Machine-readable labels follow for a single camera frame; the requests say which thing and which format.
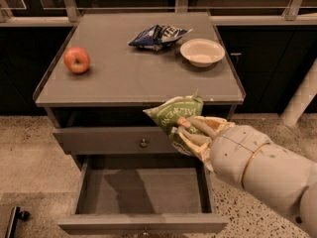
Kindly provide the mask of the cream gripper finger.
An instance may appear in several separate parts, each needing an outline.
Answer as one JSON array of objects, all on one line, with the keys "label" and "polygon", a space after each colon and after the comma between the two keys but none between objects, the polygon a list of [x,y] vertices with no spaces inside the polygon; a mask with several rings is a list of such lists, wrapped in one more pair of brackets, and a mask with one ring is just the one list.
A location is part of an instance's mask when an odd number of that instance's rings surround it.
[{"label": "cream gripper finger", "polygon": [[177,125],[178,127],[183,127],[186,131],[188,131],[191,134],[205,135],[209,138],[215,138],[217,135],[215,129],[207,125],[204,121],[200,121],[196,117],[180,117],[177,120]]},{"label": "cream gripper finger", "polygon": [[187,145],[193,144],[196,146],[202,146],[211,142],[211,139],[208,136],[191,134],[183,127],[177,128],[177,134]]}]

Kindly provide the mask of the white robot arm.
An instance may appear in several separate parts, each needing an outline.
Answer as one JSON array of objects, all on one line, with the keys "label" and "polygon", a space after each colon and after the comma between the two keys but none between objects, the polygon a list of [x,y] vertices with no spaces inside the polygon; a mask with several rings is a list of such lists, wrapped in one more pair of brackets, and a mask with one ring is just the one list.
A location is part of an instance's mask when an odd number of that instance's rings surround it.
[{"label": "white robot arm", "polygon": [[317,238],[315,162],[251,126],[222,118],[180,118],[176,134],[218,179],[248,192]]}]

